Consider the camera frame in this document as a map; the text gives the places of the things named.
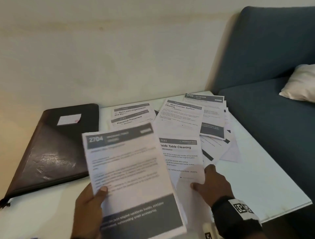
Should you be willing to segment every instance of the wall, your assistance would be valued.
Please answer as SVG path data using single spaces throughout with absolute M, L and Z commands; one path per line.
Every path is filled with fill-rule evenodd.
M 208 89 L 248 5 L 315 0 L 0 0 L 0 196 L 43 110 Z

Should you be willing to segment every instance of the white tabletop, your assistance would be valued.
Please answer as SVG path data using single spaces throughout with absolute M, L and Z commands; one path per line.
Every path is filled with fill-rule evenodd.
M 182 100 L 183 95 L 170 97 Z M 165 98 L 151 100 L 156 110 Z M 100 109 L 100 131 L 108 129 L 111 108 Z M 220 160 L 217 171 L 231 183 L 236 198 L 243 200 L 262 222 L 310 205 L 311 200 L 231 116 L 242 162 Z M 14 198 L 0 211 L 0 238 L 70 238 L 74 202 L 89 178 Z

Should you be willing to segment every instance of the hand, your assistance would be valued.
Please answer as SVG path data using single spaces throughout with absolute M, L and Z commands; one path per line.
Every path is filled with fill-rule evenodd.
M 81 192 L 76 200 L 71 238 L 95 239 L 100 234 L 102 209 L 100 205 L 108 193 L 103 186 L 93 195 L 91 184 Z
M 230 183 L 216 172 L 214 165 L 208 165 L 204 173 L 204 184 L 191 183 L 190 187 L 196 190 L 210 207 L 222 196 L 234 197 Z

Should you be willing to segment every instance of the white label on folder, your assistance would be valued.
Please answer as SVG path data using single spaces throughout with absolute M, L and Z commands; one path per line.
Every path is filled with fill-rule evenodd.
M 79 122 L 80 118 L 81 114 L 61 116 L 57 125 L 76 124 L 77 122 Z

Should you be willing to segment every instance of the sofa backrest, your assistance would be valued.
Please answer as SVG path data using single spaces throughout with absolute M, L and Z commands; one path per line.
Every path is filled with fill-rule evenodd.
M 245 7 L 228 40 L 213 93 L 315 64 L 315 7 Z

